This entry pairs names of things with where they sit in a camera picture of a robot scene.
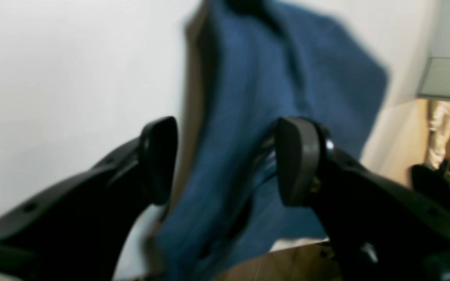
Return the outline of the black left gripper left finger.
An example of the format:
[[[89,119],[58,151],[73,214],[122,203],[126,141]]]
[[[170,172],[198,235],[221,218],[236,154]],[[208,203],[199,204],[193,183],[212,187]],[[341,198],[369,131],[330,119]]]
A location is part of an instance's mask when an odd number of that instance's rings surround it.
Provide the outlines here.
[[[0,217],[0,273],[23,281],[110,281],[136,219],[170,198],[177,121],[147,123],[91,169]]]

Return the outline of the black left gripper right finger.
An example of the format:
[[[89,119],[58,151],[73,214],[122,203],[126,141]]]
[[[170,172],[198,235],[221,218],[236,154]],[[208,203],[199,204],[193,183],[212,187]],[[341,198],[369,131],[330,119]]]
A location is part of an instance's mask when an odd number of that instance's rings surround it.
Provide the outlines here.
[[[275,125],[285,206],[311,208],[345,281],[450,281],[450,186],[411,167],[412,189],[375,174],[300,117]]]

